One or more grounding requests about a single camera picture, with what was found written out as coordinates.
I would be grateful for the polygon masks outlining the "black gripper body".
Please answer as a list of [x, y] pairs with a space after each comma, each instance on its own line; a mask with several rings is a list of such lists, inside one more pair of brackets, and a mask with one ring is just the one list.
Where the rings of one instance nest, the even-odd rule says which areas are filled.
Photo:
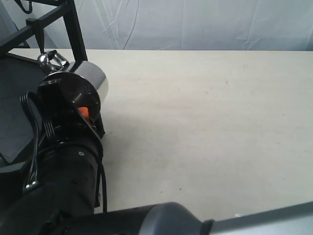
[[91, 126], [75, 107], [75, 112], [67, 117], [50, 117], [43, 120], [44, 136], [39, 144], [38, 156], [61, 149], [66, 146], [90, 148], [97, 157], [103, 156], [101, 138], [104, 136], [104, 127], [100, 111], [95, 113], [89, 109], [90, 119], [95, 126]]

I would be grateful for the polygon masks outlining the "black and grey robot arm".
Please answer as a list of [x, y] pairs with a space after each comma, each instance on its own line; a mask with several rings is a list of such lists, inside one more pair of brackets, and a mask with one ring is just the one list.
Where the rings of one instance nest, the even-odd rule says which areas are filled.
[[3, 235], [310, 235], [304, 203], [226, 220], [201, 221], [175, 202], [107, 210], [99, 95], [84, 80], [43, 81], [20, 101], [34, 135], [21, 168], [0, 171]]

